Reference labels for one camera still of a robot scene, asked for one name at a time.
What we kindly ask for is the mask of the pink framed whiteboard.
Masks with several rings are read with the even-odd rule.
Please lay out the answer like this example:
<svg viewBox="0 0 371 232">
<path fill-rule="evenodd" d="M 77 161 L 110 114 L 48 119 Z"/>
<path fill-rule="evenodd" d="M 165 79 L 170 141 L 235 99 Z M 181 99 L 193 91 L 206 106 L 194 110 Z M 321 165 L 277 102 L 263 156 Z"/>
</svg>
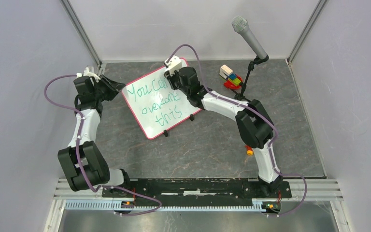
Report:
<svg viewBox="0 0 371 232">
<path fill-rule="evenodd" d="M 153 140 L 201 111 L 186 95 L 173 90 L 164 77 L 165 66 L 128 83 L 122 90 L 127 105 L 146 138 Z"/>
</svg>

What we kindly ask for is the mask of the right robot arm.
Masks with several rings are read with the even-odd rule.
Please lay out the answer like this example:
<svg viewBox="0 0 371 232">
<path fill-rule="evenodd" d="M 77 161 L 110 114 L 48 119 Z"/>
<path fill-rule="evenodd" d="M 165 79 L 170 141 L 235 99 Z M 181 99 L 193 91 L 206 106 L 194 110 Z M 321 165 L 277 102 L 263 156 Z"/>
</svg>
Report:
<svg viewBox="0 0 371 232">
<path fill-rule="evenodd" d="M 274 196 L 279 191 L 283 177 L 272 154 L 275 126 L 262 103 L 258 100 L 233 100 L 206 88 L 192 67 L 167 67 L 164 76 L 173 90 L 186 95 L 192 106 L 218 113 L 236 122 L 242 141 L 254 152 L 261 194 L 265 197 Z"/>
</svg>

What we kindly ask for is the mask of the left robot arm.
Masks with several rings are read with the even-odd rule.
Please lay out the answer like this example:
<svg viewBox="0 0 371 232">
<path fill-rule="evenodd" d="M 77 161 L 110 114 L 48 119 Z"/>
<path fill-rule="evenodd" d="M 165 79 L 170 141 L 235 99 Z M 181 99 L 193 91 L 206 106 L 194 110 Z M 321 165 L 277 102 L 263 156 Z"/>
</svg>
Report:
<svg viewBox="0 0 371 232">
<path fill-rule="evenodd" d="M 95 143 L 103 101 L 113 100 L 126 85 L 104 75 L 82 75 L 73 83 L 77 90 L 73 108 L 76 127 L 68 146 L 57 155 L 67 182 L 73 191 L 96 192 L 96 186 L 109 184 L 119 196 L 127 197 L 132 192 L 127 172 L 110 170 Z"/>
</svg>

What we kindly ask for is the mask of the colourful toy block stack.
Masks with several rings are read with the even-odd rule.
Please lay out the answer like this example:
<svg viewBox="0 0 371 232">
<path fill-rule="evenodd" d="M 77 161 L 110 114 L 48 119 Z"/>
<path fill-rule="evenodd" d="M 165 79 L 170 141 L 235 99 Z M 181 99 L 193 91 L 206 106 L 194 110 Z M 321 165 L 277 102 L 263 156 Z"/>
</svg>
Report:
<svg viewBox="0 0 371 232">
<path fill-rule="evenodd" d="M 224 80 L 224 87 L 228 89 L 239 89 L 242 86 L 242 79 L 234 73 L 227 65 L 222 65 L 219 70 L 219 76 Z"/>
</svg>

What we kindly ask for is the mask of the black microphone tripod stand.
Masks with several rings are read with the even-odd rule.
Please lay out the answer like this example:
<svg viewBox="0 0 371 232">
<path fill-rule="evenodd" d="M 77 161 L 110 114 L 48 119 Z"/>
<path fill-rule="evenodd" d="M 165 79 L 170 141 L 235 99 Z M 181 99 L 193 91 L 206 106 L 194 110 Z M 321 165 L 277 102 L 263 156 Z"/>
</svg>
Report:
<svg viewBox="0 0 371 232">
<path fill-rule="evenodd" d="M 246 78 L 245 78 L 245 80 L 243 81 L 243 83 L 241 85 L 242 86 L 241 91 L 240 92 L 235 92 L 234 91 L 234 93 L 235 93 L 234 99 L 239 100 L 239 101 L 244 100 L 244 101 L 250 102 L 250 100 L 247 99 L 245 97 L 245 95 L 244 95 L 244 93 L 246 91 L 246 88 L 247 88 L 247 83 L 248 83 L 248 80 L 249 80 L 250 73 L 251 73 L 251 71 L 254 70 L 254 68 L 255 68 L 256 65 L 259 65 L 261 63 L 264 63 L 264 62 L 266 62 L 268 60 L 269 60 L 269 56 L 266 55 L 265 58 L 259 58 L 259 56 L 256 56 L 252 61 L 250 61 L 250 63 L 248 64 L 248 67 L 247 67 Z"/>
</svg>

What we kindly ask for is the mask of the silver microphone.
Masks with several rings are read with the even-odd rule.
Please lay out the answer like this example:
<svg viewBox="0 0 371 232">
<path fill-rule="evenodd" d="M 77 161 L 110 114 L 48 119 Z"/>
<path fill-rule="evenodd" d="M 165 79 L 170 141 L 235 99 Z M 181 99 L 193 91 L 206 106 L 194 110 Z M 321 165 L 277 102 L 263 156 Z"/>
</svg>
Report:
<svg viewBox="0 0 371 232">
<path fill-rule="evenodd" d="M 233 18 L 231 25 L 234 31 L 242 36 L 242 38 L 246 41 L 259 59 L 265 59 L 268 56 L 264 48 L 260 45 L 259 41 L 251 31 L 248 21 L 245 18 L 238 15 Z"/>
</svg>

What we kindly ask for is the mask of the red yellow toy car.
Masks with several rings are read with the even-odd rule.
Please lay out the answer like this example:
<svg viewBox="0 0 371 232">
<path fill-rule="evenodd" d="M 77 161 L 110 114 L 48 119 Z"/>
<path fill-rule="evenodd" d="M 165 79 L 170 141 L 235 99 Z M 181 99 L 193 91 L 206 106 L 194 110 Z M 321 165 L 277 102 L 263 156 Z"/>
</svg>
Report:
<svg viewBox="0 0 371 232">
<path fill-rule="evenodd" d="M 252 156 L 254 154 L 254 151 L 253 151 L 252 147 L 246 145 L 245 148 L 246 148 L 246 154 L 247 155 Z"/>
</svg>

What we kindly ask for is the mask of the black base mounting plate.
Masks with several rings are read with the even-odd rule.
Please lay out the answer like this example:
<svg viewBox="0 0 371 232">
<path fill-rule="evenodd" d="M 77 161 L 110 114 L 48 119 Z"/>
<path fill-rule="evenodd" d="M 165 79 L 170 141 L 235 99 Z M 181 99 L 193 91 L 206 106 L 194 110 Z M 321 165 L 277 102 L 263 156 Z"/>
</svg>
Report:
<svg viewBox="0 0 371 232">
<path fill-rule="evenodd" d="M 248 206 L 253 199 L 291 198 L 289 182 L 268 187 L 256 178 L 139 178 L 131 179 L 135 206 Z"/>
</svg>

